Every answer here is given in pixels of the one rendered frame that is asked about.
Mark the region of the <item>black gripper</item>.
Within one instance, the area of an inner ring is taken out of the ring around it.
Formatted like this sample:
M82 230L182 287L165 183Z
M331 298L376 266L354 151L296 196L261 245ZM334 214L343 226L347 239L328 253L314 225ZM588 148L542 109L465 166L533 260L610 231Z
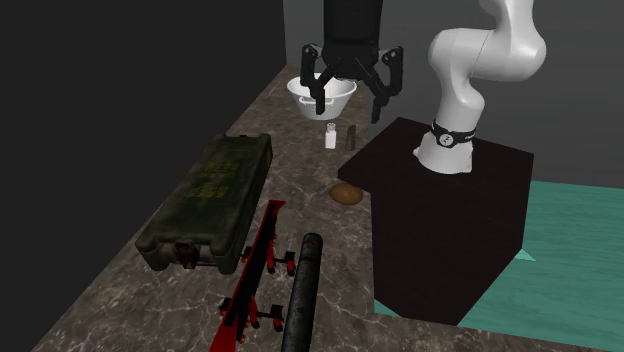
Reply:
M397 46L380 51L380 25L383 0L323 0L324 43L302 47L300 83L309 89L315 112L325 112L325 85L331 78L362 80L374 95L371 123L379 121L389 98L403 87L404 49ZM326 68L315 77L316 61ZM375 70L381 60L388 67L390 81L385 85Z

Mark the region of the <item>white bowl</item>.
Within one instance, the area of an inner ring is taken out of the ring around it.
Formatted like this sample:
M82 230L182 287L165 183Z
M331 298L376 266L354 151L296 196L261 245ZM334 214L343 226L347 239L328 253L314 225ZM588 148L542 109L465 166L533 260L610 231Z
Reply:
M322 114L317 113L316 101L311 97L309 88L301 85L299 76L287 83L287 89L305 118L327 121L340 116L350 97L357 90L357 83L331 78L324 86L325 110Z

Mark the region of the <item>brown potato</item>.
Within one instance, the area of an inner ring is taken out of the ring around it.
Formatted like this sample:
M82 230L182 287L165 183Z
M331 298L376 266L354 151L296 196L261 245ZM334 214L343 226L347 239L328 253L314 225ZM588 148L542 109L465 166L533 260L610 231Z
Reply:
M356 205L363 200L363 190L348 183L339 183L330 189L330 197L342 205Z

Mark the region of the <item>dark green military case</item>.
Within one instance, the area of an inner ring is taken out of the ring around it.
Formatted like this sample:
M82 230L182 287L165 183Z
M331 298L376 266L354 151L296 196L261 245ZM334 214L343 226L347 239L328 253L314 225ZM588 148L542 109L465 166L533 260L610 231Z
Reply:
M234 273L272 157L266 133L215 137L137 237L147 265Z

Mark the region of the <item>black robot stand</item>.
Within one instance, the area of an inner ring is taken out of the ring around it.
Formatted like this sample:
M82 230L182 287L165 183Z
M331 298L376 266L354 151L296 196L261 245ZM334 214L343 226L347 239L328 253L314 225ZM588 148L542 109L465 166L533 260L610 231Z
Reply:
M428 129L396 118L338 177L371 196L375 300L457 325L521 250L534 156L477 139L471 172L438 174L413 154Z

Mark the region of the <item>red and black tool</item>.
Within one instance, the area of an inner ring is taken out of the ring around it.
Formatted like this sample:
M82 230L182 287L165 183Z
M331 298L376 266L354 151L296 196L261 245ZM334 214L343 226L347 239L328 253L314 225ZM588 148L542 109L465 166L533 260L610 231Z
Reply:
M287 274L295 275L295 253L287 251L279 258L274 252L277 217L285 204L279 200L268 202L253 245L241 254L244 267L234 293L219 306L222 319L208 352L236 352L237 345L245 340L245 329L249 326L258 329L263 318L272 320L276 332L283 331L283 306L273 304L268 312L262 312L258 309L256 293L263 273L274 274L277 263L286 264Z

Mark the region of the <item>black cylinder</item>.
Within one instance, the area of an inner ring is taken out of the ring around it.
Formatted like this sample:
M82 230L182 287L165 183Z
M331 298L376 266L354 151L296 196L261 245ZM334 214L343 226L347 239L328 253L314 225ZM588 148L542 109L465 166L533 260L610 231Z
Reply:
M309 352L313 336L323 239L304 235L299 253L280 352Z

